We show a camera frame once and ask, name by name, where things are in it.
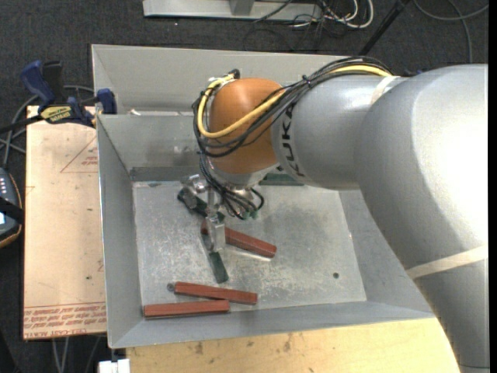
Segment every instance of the metal stand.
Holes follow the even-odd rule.
[[[256,0],[144,0],[145,17],[200,17],[225,19],[258,19],[277,10],[282,2]],[[293,3],[271,19],[292,20],[312,15],[314,4]]]

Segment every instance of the red stick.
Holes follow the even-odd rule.
[[[228,312],[230,303],[227,300],[206,302],[176,302],[172,304],[151,304],[143,307],[145,318],[165,318],[169,316],[202,315]]]
[[[186,282],[176,282],[174,292],[177,295],[192,295],[195,297],[217,298],[237,302],[238,304],[257,304],[257,293],[249,291],[216,288],[214,286],[205,286],[203,284],[194,284]]]

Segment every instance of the black cable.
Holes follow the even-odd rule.
[[[256,213],[264,205],[264,197],[257,190],[251,188],[250,191],[259,198],[259,205],[255,206],[247,197],[243,197],[242,195],[235,193],[233,190],[228,189],[225,185],[216,180],[211,174],[208,165],[208,159],[229,155],[239,148],[251,145],[256,142],[262,136],[262,134],[268,131],[269,128],[278,120],[278,118],[287,111],[287,109],[289,109],[291,106],[295,106],[295,104],[313,87],[326,82],[331,78],[337,78],[340,76],[370,75],[369,71],[360,69],[337,71],[340,68],[346,68],[350,65],[358,64],[371,68],[379,68],[391,74],[390,71],[384,66],[384,64],[373,58],[351,57],[330,62],[319,68],[311,75],[302,76],[302,79],[300,81],[278,88],[277,90],[271,92],[254,109],[257,109],[259,106],[266,103],[269,99],[273,98],[282,90],[284,91],[264,113],[260,114],[257,118],[254,119],[253,122],[251,122],[251,124],[245,131],[243,131],[242,134],[226,142],[221,142],[219,139],[214,139],[213,141],[207,140],[201,135],[200,129],[197,126],[197,120],[199,119],[198,109],[200,101],[202,99],[202,96],[205,95],[205,91],[200,94],[200,97],[197,98],[197,100],[192,105],[193,130],[200,148],[200,171],[205,177],[207,183],[220,196],[221,203],[226,207],[229,215],[240,219],[246,219],[246,215],[244,214],[245,212],[253,216],[253,214]],[[205,123],[204,125],[208,130],[208,123]],[[248,141],[249,136],[260,129],[261,126],[264,126],[264,128],[252,140]],[[225,150],[221,152],[214,151],[219,148],[225,148]]]
[[[296,95],[297,95],[296,92],[300,92],[299,90],[302,90],[301,87],[304,86],[304,85],[305,85],[306,88],[308,87],[307,82],[311,82],[311,84],[313,84],[312,82],[314,82],[314,85],[315,85],[315,83],[318,80],[320,82],[322,82],[322,81],[325,81],[327,78],[330,78],[330,77],[337,77],[338,75],[350,74],[349,71],[347,73],[344,73],[344,72],[343,73],[333,73],[333,74],[330,74],[328,77],[324,77],[324,78],[319,79],[319,77],[323,76],[323,73],[325,73],[326,71],[329,71],[331,67],[333,68],[333,70],[336,70],[338,68],[343,68],[343,67],[345,67],[345,66],[347,66],[348,64],[351,64],[351,63],[355,63],[356,64],[356,63],[358,63],[356,59],[357,58],[344,58],[342,60],[334,61],[331,64],[327,64],[324,67],[320,68],[319,70],[317,70],[311,76],[307,77],[306,78],[307,81],[301,80],[299,82],[294,83],[293,85],[289,85],[289,86],[286,86],[286,87],[282,88],[282,89],[286,89],[287,91],[282,95],[282,98],[280,98],[277,101],[277,103],[273,104],[273,108],[270,109],[270,110],[267,110],[262,116],[259,116],[251,124],[251,126],[249,126],[249,128],[248,128],[248,130],[246,132],[244,132],[243,134],[237,136],[236,138],[231,139],[228,142],[220,143],[219,141],[217,141],[216,144],[212,144],[212,143],[209,144],[209,143],[203,141],[200,138],[200,134],[198,132],[198,128],[196,128],[196,125],[194,125],[194,131],[196,132],[197,140],[200,142],[200,147],[203,150],[205,150],[206,148],[225,148],[225,147],[230,147],[233,144],[235,144],[236,148],[241,147],[242,144],[243,144],[243,141],[246,140],[246,138],[253,131],[255,131],[258,127],[260,127],[260,125],[262,125],[269,118],[271,118],[271,116],[274,115],[274,113],[276,112],[277,109],[281,109],[282,106],[285,107],[285,106],[289,105],[290,103],[292,103],[295,100],[295,98],[296,98]],[[385,66],[383,64],[381,64],[378,60],[373,60],[371,58],[360,58],[360,60],[361,60],[360,63],[363,64],[363,65],[370,66],[370,67],[373,67],[373,68],[379,68],[379,69],[382,69],[384,71],[389,72],[388,69],[386,69]],[[262,104],[265,101],[267,101],[270,97],[272,97],[273,95],[275,95],[280,90],[281,89],[278,89],[275,92],[272,92],[271,94],[269,94],[269,96],[266,97],[260,104]],[[194,108],[194,114],[195,114],[195,120],[194,120],[194,122],[196,123],[196,109],[195,108]],[[213,154],[213,153],[210,153],[210,152],[206,151],[206,155],[208,155],[210,157],[221,157],[221,156],[226,156],[226,155],[228,155],[231,152],[230,151],[226,151],[226,152],[223,152],[222,155],[221,154],[218,155],[218,154]]]
[[[359,55],[368,55],[371,51],[371,48],[376,44],[376,42],[380,39],[383,33],[390,27],[390,25],[395,21],[395,19],[404,11],[406,5],[411,0],[397,0],[394,6],[391,8],[390,12],[387,16],[384,17],[378,29],[374,32],[373,36],[367,41],[362,50],[359,52]]]

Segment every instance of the white cable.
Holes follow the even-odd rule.
[[[369,5],[369,9],[370,9],[370,18],[367,20],[367,22],[362,24],[362,25],[355,25],[353,23],[347,23],[346,25],[348,27],[355,28],[355,29],[365,28],[365,27],[368,27],[373,22],[373,18],[374,18],[373,1],[367,0],[367,4]]]
[[[343,23],[345,26],[352,28],[352,29],[362,29],[368,27],[372,22],[374,18],[374,7],[373,7],[373,1],[372,0],[367,0],[369,12],[370,12],[370,17],[369,19],[362,24],[355,24],[355,23],[350,23],[351,20],[356,18],[358,12],[359,12],[359,3],[357,0],[353,0],[354,3],[354,13],[351,16],[344,16],[340,17],[337,16],[326,4],[323,0],[319,0],[320,3],[326,8],[327,12],[330,15],[324,15],[324,18],[333,20],[338,23]]]

